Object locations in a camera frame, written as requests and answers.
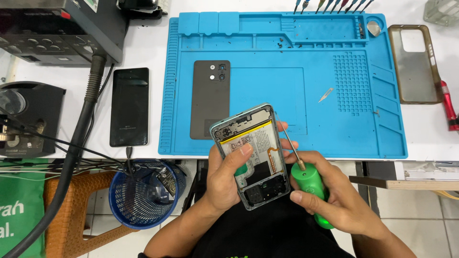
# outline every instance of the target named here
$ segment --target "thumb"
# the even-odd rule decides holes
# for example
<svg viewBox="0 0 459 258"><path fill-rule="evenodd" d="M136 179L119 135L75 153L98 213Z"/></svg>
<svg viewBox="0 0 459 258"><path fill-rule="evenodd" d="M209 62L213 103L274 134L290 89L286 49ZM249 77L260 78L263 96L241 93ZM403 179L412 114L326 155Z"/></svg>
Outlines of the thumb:
<svg viewBox="0 0 459 258"><path fill-rule="evenodd" d="M219 172L234 175L236 170L242 167L247 160L249 160L252 152L252 145L250 145L250 143L244 144L241 148L233 151L225 157Z"/></svg>
<svg viewBox="0 0 459 258"><path fill-rule="evenodd" d="M293 191L290 194L290 200L305 209L312 210L313 212L322 215L327 220L332 217L332 214L339 212L339 207L325 202L317 197L317 195L303 191Z"/></svg>

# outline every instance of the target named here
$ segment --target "screwdriver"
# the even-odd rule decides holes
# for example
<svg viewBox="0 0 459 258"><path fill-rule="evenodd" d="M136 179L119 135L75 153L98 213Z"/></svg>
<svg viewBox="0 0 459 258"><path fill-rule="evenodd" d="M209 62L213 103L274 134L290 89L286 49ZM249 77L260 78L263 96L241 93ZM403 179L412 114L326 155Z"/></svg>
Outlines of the screwdriver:
<svg viewBox="0 0 459 258"><path fill-rule="evenodd" d="M370 0L370 2L368 2L367 5L365 5L364 9L360 11L360 13L362 13L363 11L365 11L365 9L367 9L367 7L371 4L371 2L373 2L374 0Z"/></svg>
<svg viewBox="0 0 459 258"><path fill-rule="evenodd" d="M333 3L333 1L334 0L328 0L327 6L325 6L325 10L322 14L324 14L327 11L328 7L331 5L331 3Z"/></svg>
<svg viewBox="0 0 459 258"><path fill-rule="evenodd" d="M295 6L295 10L293 11L293 14L297 11L298 5L300 5L301 0L297 0L297 5Z"/></svg>
<svg viewBox="0 0 459 258"><path fill-rule="evenodd" d="M297 162L291 168L291 175L298 183L300 189L306 193L311 193L317 195L320 199L324 201L328 201L328 197L330 194L328 193L328 189L325 188L324 184L322 183L322 178L320 177L319 172L317 171L316 167L310 163L304 163L303 160L300 159L298 156L293 143L291 142L290 138L288 137L287 131L284 128L284 125L280 123L282 129L284 130L285 136L287 137L288 142L290 143L291 149L295 153L297 157ZM319 224L319 226L323 227L324 229L331 230L334 227L328 222L324 217L315 213L314 219Z"/></svg>
<svg viewBox="0 0 459 258"><path fill-rule="evenodd" d="M308 5L309 5L309 1L304 0L304 2L303 2L303 10L301 10L301 13L300 13L300 14L303 14L304 9L306 9L306 7L307 7Z"/></svg>
<svg viewBox="0 0 459 258"><path fill-rule="evenodd" d="M355 8L355 10L352 12L352 13L355 13L355 11L357 11L357 9L365 2L366 0L361 0L360 1L360 4L357 6L357 8Z"/></svg>
<svg viewBox="0 0 459 258"><path fill-rule="evenodd" d="M336 8L336 6L341 2L341 0L336 0L336 3L335 3L335 6L333 6L333 8L331 9L331 12L333 12L333 10Z"/></svg>
<svg viewBox="0 0 459 258"><path fill-rule="evenodd" d="M358 0L352 0L351 6L348 7L348 8L346 8L346 11L345 11L344 13L347 13L347 12L351 9L351 7L352 7L355 3L357 3L357 1L358 1Z"/></svg>
<svg viewBox="0 0 459 258"><path fill-rule="evenodd" d="M316 14L317 14L317 12L319 11L319 9L322 7L322 5L324 5L324 3L325 3L325 0L320 0L319 6L317 7Z"/></svg>
<svg viewBox="0 0 459 258"><path fill-rule="evenodd" d="M343 0L343 2L341 3L341 8L340 8L340 10L338 11L338 13L340 13L340 12L341 12L341 9L343 9L343 7L346 6L347 2L349 2L349 0Z"/></svg>

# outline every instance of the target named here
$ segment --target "yellow battery edge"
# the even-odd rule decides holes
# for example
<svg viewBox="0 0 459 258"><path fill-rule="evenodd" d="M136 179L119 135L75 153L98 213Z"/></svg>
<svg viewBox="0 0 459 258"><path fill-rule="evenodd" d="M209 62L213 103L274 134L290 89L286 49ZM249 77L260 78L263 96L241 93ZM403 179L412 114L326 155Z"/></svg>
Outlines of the yellow battery edge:
<svg viewBox="0 0 459 258"><path fill-rule="evenodd" d="M246 135L246 134L248 134L248 133L251 133L251 132L253 132L253 131L255 131L255 130L259 129L259 128L262 128L262 127L267 126L267 125L272 124L272 123L273 123L273 122L272 122L271 120L269 120L268 122L266 122L266 123L264 123L264 124L261 124L261 125L255 127L255 128L253 128L253 129L250 129L250 130L248 130L247 132L244 132L243 134L236 135L236 136L233 136L233 137L231 137L231 138L229 138L229 139L227 139L227 140L221 141L221 142L220 142L220 145L225 144L225 143L227 143L227 142L229 142L230 140L233 140L233 139L235 139L235 138L244 136L244 135Z"/></svg>

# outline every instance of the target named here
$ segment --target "person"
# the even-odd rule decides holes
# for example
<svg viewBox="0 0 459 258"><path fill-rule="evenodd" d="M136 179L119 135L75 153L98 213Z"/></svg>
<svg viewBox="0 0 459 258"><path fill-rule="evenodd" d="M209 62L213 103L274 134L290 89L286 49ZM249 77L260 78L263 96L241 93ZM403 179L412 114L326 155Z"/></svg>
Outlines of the person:
<svg viewBox="0 0 459 258"><path fill-rule="evenodd" d="M297 161L281 139L285 162ZM207 190L186 212L161 228L139 258L352 257L339 248L330 230L315 223L319 213L335 228L351 234L356 257L416 257L371 210L341 170L317 151L298 151L315 165L330 190L328 202L298 190L252 211L241 202L235 171L251 156L245 144L223 160L215 146L209 153Z"/></svg>

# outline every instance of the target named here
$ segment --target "qr code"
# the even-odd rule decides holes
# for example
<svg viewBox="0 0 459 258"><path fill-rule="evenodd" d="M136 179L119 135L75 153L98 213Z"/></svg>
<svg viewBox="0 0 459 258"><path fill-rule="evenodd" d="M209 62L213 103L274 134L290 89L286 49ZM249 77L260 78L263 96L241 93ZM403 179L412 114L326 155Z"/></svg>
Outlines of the qr code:
<svg viewBox="0 0 459 258"><path fill-rule="evenodd" d="M250 141L250 135L242 137L241 140L242 140L242 144L246 144L247 142L251 142Z"/></svg>

